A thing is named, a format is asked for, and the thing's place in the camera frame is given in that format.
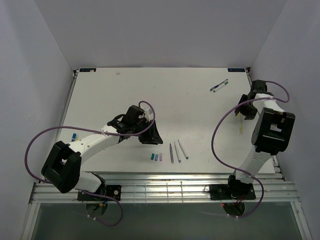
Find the purple marker pen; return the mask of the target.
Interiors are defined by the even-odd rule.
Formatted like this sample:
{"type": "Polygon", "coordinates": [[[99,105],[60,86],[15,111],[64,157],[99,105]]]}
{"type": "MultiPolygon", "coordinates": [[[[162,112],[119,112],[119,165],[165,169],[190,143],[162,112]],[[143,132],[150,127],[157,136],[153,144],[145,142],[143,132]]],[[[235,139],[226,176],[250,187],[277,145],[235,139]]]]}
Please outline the purple marker pen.
{"type": "Polygon", "coordinates": [[[170,162],[171,164],[174,163],[174,155],[173,155],[173,148],[172,148],[172,144],[169,144],[169,154],[170,154],[170,162]]]}

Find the yellow highlighter pen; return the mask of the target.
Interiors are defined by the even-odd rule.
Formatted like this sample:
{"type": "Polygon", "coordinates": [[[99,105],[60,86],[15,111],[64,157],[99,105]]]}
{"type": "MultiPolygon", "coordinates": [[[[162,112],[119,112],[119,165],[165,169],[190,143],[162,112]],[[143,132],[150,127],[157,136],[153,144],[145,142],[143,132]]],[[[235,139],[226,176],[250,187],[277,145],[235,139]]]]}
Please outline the yellow highlighter pen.
{"type": "Polygon", "coordinates": [[[243,116],[240,113],[238,114],[238,127],[240,134],[243,134],[243,116]]]}

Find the green capped marker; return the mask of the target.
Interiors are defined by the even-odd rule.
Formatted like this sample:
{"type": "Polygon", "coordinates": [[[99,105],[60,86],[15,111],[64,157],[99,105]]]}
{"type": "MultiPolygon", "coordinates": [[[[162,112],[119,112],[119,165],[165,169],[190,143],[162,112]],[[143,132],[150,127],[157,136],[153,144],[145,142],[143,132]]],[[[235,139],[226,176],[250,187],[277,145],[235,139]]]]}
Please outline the green capped marker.
{"type": "Polygon", "coordinates": [[[218,88],[214,89],[212,92],[213,93],[217,92],[219,89],[223,88],[225,85],[227,85],[229,83],[228,79],[225,79],[224,81],[225,82],[222,85],[220,85],[218,88]]]}

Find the lavender capped white marker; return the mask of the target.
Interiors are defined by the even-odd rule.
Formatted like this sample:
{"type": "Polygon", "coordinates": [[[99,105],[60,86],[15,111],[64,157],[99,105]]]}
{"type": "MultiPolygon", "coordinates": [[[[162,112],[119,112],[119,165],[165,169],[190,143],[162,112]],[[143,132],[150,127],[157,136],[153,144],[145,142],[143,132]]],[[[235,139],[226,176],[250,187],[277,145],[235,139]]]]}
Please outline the lavender capped white marker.
{"type": "Polygon", "coordinates": [[[181,163],[181,156],[180,156],[180,152],[179,152],[179,149],[177,147],[176,142],[174,142],[174,149],[175,149],[175,153],[176,153],[176,156],[177,156],[177,161],[178,161],[178,163],[181,163]]]}

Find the teal white marker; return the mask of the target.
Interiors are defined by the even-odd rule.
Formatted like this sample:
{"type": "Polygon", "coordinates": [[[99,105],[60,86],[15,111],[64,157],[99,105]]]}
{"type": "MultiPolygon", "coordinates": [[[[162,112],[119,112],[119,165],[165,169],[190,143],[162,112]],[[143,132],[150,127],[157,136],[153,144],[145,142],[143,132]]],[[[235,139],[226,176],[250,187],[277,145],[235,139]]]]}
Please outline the teal white marker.
{"type": "Polygon", "coordinates": [[[184,148],[182,142],[180,140],[178,140],[178,144],[180,146],[180,149],[182,151],[182,154],[184,155],[184,157],[188,160],[189,159],[189,155],[186,152],[186,149],[184,148]]]}

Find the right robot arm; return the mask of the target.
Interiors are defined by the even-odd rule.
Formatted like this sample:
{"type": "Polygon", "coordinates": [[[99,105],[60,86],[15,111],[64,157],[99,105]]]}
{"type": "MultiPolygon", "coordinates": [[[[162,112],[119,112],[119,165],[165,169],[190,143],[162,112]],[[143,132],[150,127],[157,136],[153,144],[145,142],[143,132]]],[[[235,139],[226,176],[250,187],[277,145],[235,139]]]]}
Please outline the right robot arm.
{"type": "Polygon", "coordinates": [[[296,119],[293,113],[279,107],[264,80],[254,80],[250,92],[242,95],[239,103],[241,106],[234,111],[236,116],[241,114],[245,120],[253,120],[258,115],[258,120],[247,157],[228,178],[225,191],[232,199],[253,193],[253,177],[269,159],[287,149],[296,119]]]}

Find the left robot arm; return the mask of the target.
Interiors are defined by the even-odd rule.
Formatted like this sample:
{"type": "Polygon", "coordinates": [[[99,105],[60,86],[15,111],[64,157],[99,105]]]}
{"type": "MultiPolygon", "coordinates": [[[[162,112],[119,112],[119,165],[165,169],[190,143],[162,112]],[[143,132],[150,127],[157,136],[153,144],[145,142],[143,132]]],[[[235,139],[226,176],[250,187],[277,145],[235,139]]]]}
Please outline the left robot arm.
{"type": "Polygon", "coordinates": [[[125,114],[109,121],[101,130],[73,142],[56,142],[42,169],[41,174],[62,194],[70,190],[86,191],[95,200],[106,195],[106,182],[93,172],[81,169],[91,157],[115,146],[130,137],[137,137],[141,144],[163,143],[151,105],[132,105],[125,114]]]}

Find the right blue corner label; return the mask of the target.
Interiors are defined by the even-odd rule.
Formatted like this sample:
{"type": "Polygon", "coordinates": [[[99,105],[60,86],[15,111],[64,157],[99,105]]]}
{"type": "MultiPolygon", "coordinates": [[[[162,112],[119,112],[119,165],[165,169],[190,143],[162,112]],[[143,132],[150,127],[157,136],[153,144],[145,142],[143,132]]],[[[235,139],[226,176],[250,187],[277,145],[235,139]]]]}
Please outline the right blue corner label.
{"type": "Polygon", "coordinates": [[[245,73],[246,70],[244,68],[228,68],[228,72],[233,72],[233,73],[245,73]]]}

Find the blue corner label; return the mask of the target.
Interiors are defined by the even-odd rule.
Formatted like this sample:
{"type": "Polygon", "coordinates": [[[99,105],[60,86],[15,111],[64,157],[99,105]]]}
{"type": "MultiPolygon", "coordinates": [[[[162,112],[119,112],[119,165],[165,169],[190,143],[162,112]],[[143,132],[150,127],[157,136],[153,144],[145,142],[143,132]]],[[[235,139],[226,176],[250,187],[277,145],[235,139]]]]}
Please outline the blue corner label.
{"type": "Polygon", "coordinates": [[[94,73],[96,72],[96,68],[80,68],[79,72],[80,73],[94,73]]]}
{"type": "Polygon", "coordinates": [[[233,73],[245,73],[246,70],[244,68],[228,68],[228,72],[233,72],[233,73]]]}

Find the left blue corner label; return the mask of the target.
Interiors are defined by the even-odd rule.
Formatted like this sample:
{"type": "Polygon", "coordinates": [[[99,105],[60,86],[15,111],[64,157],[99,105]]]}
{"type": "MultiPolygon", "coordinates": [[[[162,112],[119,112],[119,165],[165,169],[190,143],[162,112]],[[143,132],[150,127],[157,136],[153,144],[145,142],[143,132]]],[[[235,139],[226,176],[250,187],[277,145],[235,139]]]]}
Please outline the left blue corner label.
{"type": "Polygon", "coordinates": [[[94,73],[96,72],[96,68],[80,68],[79,72],[80,73],[94,73]]]}

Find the aluminium frame rail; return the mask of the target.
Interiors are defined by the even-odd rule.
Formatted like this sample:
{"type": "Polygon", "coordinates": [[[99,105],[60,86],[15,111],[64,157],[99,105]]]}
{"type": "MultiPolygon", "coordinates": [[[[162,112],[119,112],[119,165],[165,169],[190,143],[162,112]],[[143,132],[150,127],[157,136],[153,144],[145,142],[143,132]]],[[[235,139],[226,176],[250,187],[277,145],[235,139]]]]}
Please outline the aluminium frame rail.
{"type": "MultiPolygon", "coordinates": [[[[126,203],[208,203],[209,185],[224,184],[226,174],[104,174],[108,185],[120,185],[120,201],[126,203]]],[[[300,197],[292,181],[281,174],[260,174],[253,184],[263,202],[298,202],[300,197]]]]}

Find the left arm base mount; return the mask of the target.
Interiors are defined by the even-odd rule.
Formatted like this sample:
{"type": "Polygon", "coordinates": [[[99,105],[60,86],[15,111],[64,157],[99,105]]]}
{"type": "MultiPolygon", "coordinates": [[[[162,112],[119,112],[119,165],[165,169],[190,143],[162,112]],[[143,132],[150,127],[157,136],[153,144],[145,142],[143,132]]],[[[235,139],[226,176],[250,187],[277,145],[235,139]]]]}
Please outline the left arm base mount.
{"type": "MultiPolygon", "coordinates": [[[[96,195],[107,196],[116,199],[117,201],[121,200],[121,193],[121,185],[105,185],[100,187],[96,192],[94,192],[94,194],[96,195]]],[[[92,196],[90,194],[82,193],[81,191],[78,192],[76,199],[81,202],[108,201],[108,199],[104,197],[92,196]]]]}

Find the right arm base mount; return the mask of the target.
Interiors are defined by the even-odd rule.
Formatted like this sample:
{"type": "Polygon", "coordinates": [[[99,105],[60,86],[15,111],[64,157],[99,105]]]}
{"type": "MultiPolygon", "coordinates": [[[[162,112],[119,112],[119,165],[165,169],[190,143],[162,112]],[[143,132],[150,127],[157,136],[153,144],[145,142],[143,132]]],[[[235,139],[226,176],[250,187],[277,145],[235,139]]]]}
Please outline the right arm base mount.
{"type": "Polygon", "coordinates": [[[211,200],[255,200],[256,194],[252,183],[243,183],[234,175],[228,177],[226,184],[209,184],[204,192],[211,200]]]}

